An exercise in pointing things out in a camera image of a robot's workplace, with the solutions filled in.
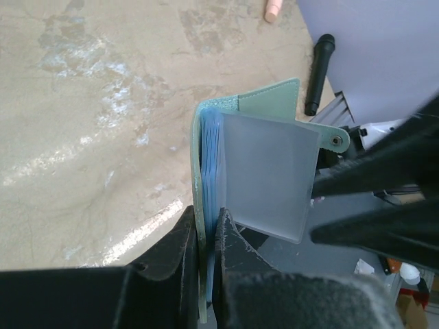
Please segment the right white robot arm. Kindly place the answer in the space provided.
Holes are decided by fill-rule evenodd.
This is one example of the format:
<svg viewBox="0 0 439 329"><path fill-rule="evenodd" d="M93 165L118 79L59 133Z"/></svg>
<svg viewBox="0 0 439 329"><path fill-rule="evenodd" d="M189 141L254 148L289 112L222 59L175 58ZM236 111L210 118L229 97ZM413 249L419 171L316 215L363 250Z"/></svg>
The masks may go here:
<svg viewBox="0 0 439 329"><path fill-rule="evenodd" d="M318 177L313 196L394 191L423 199L316 226L314 243L357 247L438 272L438 98L408 119L361 125L365 150Z"/></svg>

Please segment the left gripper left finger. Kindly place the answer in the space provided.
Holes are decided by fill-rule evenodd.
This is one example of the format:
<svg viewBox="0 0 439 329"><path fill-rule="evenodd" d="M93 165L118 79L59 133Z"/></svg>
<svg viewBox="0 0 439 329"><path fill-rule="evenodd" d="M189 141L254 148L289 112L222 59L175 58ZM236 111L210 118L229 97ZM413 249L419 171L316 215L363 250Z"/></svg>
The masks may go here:
<svg viewBox="0 0 439 329"><path fill-rule="evenodd" d="M122 267L1 272L2 328L197 328L193 206Z"/></svg>

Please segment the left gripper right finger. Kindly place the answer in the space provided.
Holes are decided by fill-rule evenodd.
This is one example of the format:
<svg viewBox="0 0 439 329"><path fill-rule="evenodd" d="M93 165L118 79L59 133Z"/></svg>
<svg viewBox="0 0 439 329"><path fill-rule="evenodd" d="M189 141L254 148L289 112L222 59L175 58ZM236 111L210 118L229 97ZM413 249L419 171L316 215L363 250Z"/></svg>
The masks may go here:
<svg viewBox="0 0 439 329"><path fill-rule="evenodd" d="M284 273L238 232L222 208L215 233L218 328L402 328L394 301L365 275Z"/></svg>

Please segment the green card holder wallet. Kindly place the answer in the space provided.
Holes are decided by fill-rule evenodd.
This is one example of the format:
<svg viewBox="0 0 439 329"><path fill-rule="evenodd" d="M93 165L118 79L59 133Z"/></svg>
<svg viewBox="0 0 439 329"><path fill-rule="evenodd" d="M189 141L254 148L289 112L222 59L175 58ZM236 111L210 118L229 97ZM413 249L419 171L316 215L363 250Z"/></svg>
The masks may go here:
<svg viewBox="0 0 439 329"><path fill-rule="evenodd" d="M350 145L338 127L296 119L300 80L207 99L191 124L191 177L198 235L201 322L213 299L216 223L220 210L257 232L300 243L321 149Z"/></svg>

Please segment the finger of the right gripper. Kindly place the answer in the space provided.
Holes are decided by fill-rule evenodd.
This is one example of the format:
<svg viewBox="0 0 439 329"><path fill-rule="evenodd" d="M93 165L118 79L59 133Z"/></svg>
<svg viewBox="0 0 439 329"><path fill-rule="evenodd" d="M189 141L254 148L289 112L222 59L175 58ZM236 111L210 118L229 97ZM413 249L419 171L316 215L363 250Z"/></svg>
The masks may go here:
<svg viewBox="0 0 439 329"><path fill-rule="evenodd" d="M316 178L313 197L388 190L416 184L426 197L438 194L438 100L356 158Z"/></svg>
<svg viewBox="0 0 439 329"><path fill-rule="evenodd" d="M317 244L356 247L419 267L437 267L438 198L316 226L310 238Z"/></svg>

